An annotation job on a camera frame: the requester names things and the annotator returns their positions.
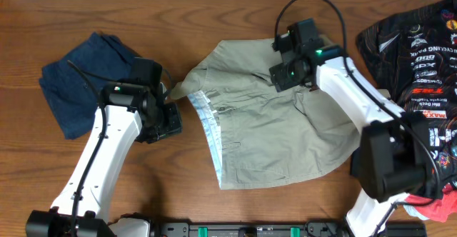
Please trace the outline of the khaki beige shorts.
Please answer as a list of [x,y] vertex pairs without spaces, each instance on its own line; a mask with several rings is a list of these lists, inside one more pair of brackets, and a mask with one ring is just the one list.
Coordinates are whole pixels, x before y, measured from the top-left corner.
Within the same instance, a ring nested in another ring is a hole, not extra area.
[[201,120],[222,190],[272,188],[319,178],[358,148],[353,122],[322,91],[278,92],[270,39],[224,40],[171,92]]

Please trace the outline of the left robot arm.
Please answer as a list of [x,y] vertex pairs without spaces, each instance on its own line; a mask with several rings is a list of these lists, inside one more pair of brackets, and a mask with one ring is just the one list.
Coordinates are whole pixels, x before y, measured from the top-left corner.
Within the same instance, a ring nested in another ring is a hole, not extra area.
[[182,131],[175,103],[161,82],[113,82],[100,93],[94,125],[79,162],[48,211],[31,212],[27,236],[158,236],[140,213],[109,223],[109,209],[127,153]]

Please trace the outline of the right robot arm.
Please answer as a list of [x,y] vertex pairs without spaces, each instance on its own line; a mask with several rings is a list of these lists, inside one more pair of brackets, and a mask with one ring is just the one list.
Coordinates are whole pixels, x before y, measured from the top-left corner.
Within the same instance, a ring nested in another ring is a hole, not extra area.
[[282,62],[271,68],[277,91],[313,84],[328,94],[361,134],[358,181],[361,192],[346,214],[345,234],[377,236],[393,210],[439,176],[426,145],[428,123],[377,91],[338,45],[275,47]]

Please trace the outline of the folded navy blue shorts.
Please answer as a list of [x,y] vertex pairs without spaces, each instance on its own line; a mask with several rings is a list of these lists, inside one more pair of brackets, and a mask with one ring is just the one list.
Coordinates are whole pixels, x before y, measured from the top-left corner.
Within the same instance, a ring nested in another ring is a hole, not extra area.
[[75,139],[91,130],[97,98],[90,86],[72,69],[89,72],[89,81],[101,90],[108,79],[129,77],[139,55],[114,35],[92,33],[62,59],[42,68],[39,85],[66,139]]

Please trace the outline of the black printed cycling jersey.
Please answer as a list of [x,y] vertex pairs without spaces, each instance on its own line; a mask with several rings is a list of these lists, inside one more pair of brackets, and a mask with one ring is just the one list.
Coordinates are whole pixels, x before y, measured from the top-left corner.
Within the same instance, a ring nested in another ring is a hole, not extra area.
[[425,142],[441,185],[456,182],[456,0],[376,22],[356,46],[380,89],[428,121]]

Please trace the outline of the red garment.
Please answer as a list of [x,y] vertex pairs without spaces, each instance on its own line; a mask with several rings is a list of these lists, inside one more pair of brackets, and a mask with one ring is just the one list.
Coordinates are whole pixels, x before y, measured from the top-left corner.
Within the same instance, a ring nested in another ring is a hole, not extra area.
[[456,186],[455,181],[443,188],[443,198],[435,200],[428,206],[404,206],[406,213],[422,221],[432,220],[444,223],[448,217],[456,213]]

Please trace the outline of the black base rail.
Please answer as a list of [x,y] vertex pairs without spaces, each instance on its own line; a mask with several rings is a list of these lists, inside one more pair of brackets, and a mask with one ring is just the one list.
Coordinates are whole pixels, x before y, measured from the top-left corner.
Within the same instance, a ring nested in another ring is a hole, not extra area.
[[116,237],[354,237],[338,221],[308,221],[302,224],[222,224],[155,222],[141,214],[126,214],[109,225]]

